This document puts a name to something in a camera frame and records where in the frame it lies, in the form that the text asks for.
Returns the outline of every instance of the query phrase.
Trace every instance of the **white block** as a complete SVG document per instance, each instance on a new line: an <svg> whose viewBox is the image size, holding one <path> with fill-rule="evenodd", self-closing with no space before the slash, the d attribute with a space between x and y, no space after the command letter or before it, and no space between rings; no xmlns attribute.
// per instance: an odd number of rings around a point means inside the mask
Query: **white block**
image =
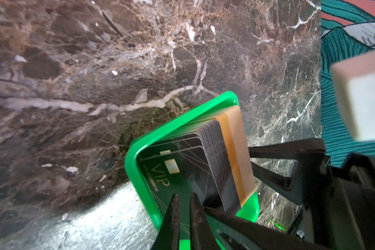
<svg viewBox="0 0 375 250"><path fill-rule="evenodd" d="M356 141L375 140L375 51L332 67L336 101Z"/></svg>

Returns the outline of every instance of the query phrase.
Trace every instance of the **card chip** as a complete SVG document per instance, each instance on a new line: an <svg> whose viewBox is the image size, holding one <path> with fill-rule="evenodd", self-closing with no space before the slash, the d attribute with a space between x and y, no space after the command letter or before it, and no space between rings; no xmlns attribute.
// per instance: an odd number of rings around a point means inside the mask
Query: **card chip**
<svg viewBox="0 0 375 250"><path fill-rule="evenodd" d="M160 155L167 155L167 154L170 154L170 153L171 153L170 150L160 151Z"/></svg>
<svg viewBox="0 0 375 250"><path fill-rule="evenodd" d="M175 159L166 160L166 161L164 161L164 163L165 163L165 166L167 167L168 172L170 174L177 174L177 173L180 172L179 167L176 164Z"/></svg>

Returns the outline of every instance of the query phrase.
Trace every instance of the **green light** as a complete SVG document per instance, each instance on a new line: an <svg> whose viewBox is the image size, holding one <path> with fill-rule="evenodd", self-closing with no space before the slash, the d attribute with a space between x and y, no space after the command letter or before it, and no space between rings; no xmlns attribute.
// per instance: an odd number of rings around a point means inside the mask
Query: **green light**
<svg viewBox="0 0 375 250"><path fill-rule="evenodd" d="M276 222L274 222L274 225L275 226L277 226L280 230L282 230L282 231L285 231L286 229L284 228L284 226L282 226L281 224L279 224L279 223L276 223Z"/></svg>

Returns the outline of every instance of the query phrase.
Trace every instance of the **marble surface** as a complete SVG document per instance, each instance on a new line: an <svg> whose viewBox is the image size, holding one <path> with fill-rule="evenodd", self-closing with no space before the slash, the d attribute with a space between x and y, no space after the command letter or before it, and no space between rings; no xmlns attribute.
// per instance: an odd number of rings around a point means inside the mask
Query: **marble surface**
<svg viewBox="0 0 375 250"><path fill-rule="evenodd" d="M319 137L320 9L0 0L0 249L149 249L156 231L124 171L129 144L227 90L250 146ZM259 223L288 226L297 208L258 191Z"/></svg>

